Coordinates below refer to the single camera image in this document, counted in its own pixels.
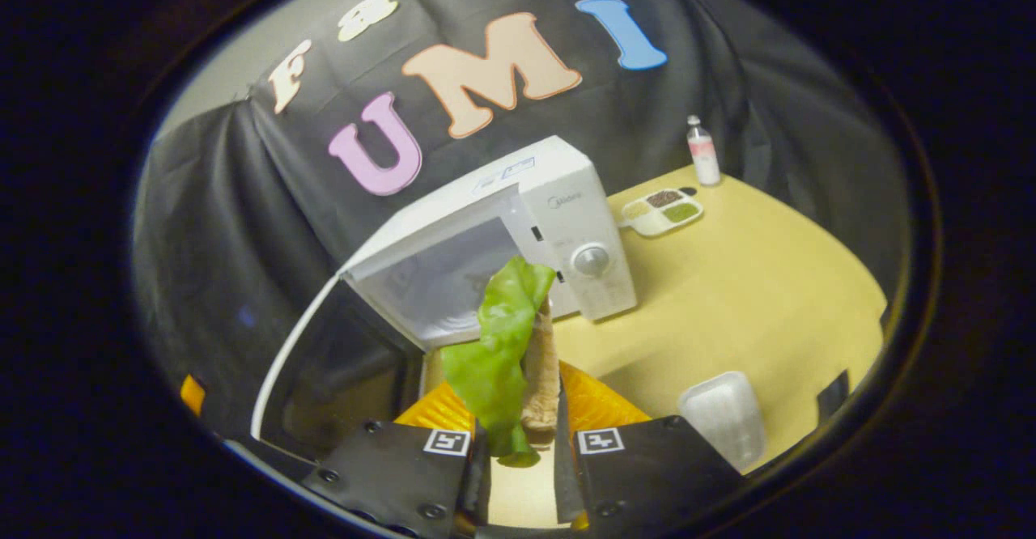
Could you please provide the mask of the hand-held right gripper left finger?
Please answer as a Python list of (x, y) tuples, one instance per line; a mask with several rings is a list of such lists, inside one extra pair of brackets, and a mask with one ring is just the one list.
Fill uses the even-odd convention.
[(488, 524), (487, 436), (441, 382), (395, 421), (367, 421), (301, 484), (353, 516), (415, 538), (473, 538)]

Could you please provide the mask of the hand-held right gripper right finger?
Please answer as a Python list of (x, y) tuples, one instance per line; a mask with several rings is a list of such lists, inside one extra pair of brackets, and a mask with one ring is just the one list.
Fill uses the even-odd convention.
[(667, 534), (740, 494), (744, 475), (677, 414), (651, 418), (562, 363), (556, 514), (582, 534)]

